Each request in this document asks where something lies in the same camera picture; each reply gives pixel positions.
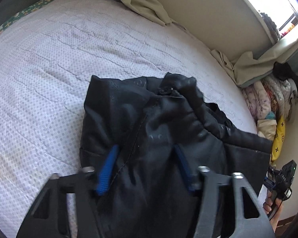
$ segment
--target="beige curtain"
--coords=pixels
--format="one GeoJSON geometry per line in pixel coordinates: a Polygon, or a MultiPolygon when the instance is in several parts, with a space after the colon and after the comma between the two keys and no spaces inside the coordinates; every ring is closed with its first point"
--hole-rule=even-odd
{"type": "Polygon", "coordinates": [[[121,2],[134,12],[161,26],[172,22],[161,3],[157,0],[121,0],[121,2]]]}
{"type": "Polygon", "coordinates": [[[212,50],[211,54],[236,85],[242,86],[244,83],[272,70],[274,62],[286,62],[297,49],[298,25],[258,59],[253,58],[252,52],[243,53],[235,62],[230,62],[220,51],[212,50]]]}

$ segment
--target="button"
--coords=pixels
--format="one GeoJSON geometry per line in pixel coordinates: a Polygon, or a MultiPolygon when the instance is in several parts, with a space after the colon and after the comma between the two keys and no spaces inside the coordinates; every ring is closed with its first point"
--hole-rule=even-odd
{"type": "Polygon", "coordinates": [[[162,96],[170,95],[173,91],[173,88],[166,86],[159,89],[159,94],[162,96]]]}

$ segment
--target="folded blanket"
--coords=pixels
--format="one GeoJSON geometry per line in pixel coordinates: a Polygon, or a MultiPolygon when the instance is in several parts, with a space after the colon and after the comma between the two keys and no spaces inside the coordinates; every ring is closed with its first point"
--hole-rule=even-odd
{"type": "Polygon", "coordinates": [[[271,112],[270,99],[260,81],[243,89],[242,94],[255,121],[265,119],[271,112]]]}
{"type": "Polygon", "coordinates": [[[293,79],[288,79],[288,81],[290,83],[290,110],[287,121],[293,122],[296,114],[296,104],[298,103],[298,90],[293,79]]]}
{"type": "Polygon", "coordinates": [[[276,81],[279,82],[280,90],[284,96],[285,100],[285,120],[287,121],[289,118],[290,113],[290,107],[291,107],[291,101],[290,101],[290,95],[291,95],[291,84],[288,80],[285,81],[279,81],[275,78],[276,81]]]}
{"type": "Polygon", "coordinates": [[[277,117],[279,110],[277,98],[266,82],[263,82],[262,84],[269,97],[271,111],[274,113],[275,117],[277,117]]]}
{"type": "Polygon", "coordinates": [[[276,135],[276,120],[258,120],[257,121],[257,131],[260,137],[265,137],[268,140],[274,140],[276,135]]]}
{"type": "Polygon", "coordinates": [[[285,99],[282,91],[280,90],[279,83],[276,82],[275,78],[272,75],[268,75],[263,80],[263,83],[266,83],[271,91],[274,93],[278,103],[278,115],[276,115],[276,119],[279,119],[281,116],[285,118],[285,99]]]}

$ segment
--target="window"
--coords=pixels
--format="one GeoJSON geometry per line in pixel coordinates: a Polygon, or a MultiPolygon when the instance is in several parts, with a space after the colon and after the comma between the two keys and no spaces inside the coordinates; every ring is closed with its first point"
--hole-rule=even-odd
{"type": "Polygon", "coordinates": [[[279,29],[288,19],[290,19],[294,12],[290,7],[288,0],[249,0],[254,8],[259,12],[266,13],[271,17],[279,29]]]}
{"type": "Polygon", "coordinates": [[[264,12],[272,19],[282,36],[298,23],[288,0],[249,0],[249,2],[258,12],[264,12]]]}

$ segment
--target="white polka dot sheet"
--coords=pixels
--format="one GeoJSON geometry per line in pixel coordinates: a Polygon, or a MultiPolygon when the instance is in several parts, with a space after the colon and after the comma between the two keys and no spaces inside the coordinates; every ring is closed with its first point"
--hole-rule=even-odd
{"type": "MultiPolygon", "coordinates": [[[[16,236],[54,172],[76,173],[91,76],[197,78],[207,102],[256,133],[240,90],[202,42],[114,0],[55,0],[0,35],[0,229],[16,236]]],[[[76,237],[75,202],[69,219],[76,237]]]]}

